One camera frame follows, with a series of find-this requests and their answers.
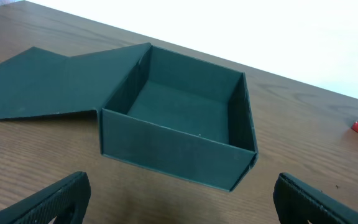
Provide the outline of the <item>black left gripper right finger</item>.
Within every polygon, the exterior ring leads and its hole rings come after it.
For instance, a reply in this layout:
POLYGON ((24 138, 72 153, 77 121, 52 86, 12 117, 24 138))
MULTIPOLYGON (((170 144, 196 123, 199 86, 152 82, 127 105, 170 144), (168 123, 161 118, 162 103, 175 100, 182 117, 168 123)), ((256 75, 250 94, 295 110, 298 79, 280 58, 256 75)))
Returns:
POLYGON ((274 186, 273 202, 280 223, 358 223, 358 212, 289 173, 274 186))

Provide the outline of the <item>dark green box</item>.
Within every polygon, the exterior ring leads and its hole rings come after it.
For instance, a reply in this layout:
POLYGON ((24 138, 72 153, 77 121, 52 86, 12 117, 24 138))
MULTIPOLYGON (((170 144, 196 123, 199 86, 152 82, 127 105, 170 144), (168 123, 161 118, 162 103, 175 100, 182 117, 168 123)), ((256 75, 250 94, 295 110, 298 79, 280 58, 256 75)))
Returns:
POLYGON ((243 72, 150 43, 0 63, 0 120, 90 111, 112 159, 228 192, 257 162, 243 72))

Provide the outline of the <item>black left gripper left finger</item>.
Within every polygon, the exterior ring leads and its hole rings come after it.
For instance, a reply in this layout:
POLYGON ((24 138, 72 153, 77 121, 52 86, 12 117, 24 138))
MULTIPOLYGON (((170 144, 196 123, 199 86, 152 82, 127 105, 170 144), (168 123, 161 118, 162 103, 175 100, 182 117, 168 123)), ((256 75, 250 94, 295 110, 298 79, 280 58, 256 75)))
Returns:
POLYGON ((0 211, 0 224, 81 224, 91 197, 86 172, 78 171, 0 211))

